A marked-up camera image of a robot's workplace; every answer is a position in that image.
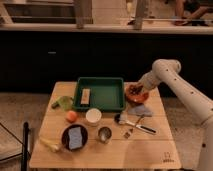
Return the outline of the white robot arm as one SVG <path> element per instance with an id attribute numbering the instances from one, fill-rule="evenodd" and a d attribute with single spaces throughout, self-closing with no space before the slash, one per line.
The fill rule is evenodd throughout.
<path id="1" fill-rule="evenodd" d="M 196 171 L 213 171 L 213 100 L 179 76 L 181 63 L 175 59 L 157 59 L 139 83 L 142 91 L 156 88 L 165 83 L 185 107 L 196 114 L 204 128 L 203 144 Z"/>

